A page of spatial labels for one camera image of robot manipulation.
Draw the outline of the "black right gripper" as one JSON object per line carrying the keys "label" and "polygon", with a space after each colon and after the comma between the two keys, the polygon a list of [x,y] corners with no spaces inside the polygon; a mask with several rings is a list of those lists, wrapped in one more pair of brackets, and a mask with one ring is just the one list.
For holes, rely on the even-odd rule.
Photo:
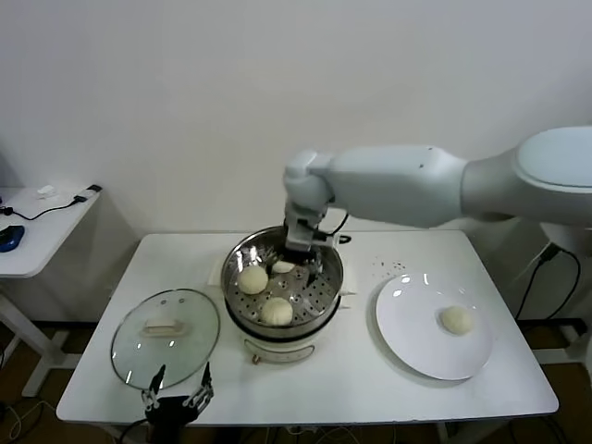
{"label": "black right gripper", "polygon": [[[269,251],[265,257],[265,266],[273,266],[282,258],[282,251]],[[313,283],[318,275],[323,272],[323,262],[319,259],[318,252],[314,250],[296,251],[285,249],[284,260],[295,265],[305,266],[308,270],[308,283]]]}

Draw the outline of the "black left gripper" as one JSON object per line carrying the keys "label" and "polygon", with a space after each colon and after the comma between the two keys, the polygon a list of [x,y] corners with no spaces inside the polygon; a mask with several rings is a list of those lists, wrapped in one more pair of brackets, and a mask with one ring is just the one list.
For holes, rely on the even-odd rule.
{"label": "black left gripper", "polygon": [[178,444],[185,426],[198,418],[197,408],[205,408],[214,397],[210,363],[204,367],[200,387],[187,399],[186,396],[157,398],[165,371],[162,364],[149,387],[141,392],[145,418],[151,427],[148,442]]}

